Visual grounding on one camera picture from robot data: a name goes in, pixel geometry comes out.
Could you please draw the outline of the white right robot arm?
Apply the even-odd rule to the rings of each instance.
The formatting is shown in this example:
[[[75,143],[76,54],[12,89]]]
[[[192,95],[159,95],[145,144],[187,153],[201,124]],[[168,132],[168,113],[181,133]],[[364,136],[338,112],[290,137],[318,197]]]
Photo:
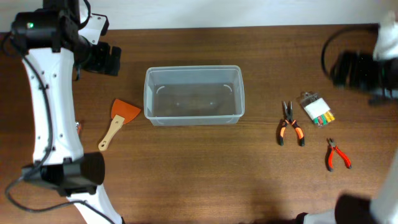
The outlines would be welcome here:
[[[327,69],[325,53],[330,42],[341,34],[356,30],[377,33],[373,54],[343,53],[335,66]],[[397,11],[389,11],[379,24],[345,27],[336,31],[323,45],[321,66],[325,76],[335,86],[372,95],[370,105],[396,102]],[[317,214],[301,213],[292,223],[397,223],[397,162],[393,162],[376,198],[343,194],[333,210]]]

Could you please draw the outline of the clear plastic container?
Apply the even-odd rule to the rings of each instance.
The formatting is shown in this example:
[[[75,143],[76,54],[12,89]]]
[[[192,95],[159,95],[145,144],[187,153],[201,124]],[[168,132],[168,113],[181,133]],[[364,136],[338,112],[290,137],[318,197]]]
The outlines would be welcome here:
[[[154,126],[235,124],[245,113],[237,65],[151,67],[144,83],[144,115]]]

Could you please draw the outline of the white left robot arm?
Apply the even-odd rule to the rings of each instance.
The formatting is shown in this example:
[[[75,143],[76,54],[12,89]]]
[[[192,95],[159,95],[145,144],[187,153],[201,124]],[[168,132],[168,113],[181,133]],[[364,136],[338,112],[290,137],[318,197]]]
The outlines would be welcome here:
[[[88,1],[58,0],[18,13],[9,32],[29,79],[35,126],[33,162],[20,181],[56,191],[87,223],[123,222],[103,185],[102,153],[83,150],[72,93],[81,70],[118,74],[121,49],[100,42],[108,26]]]

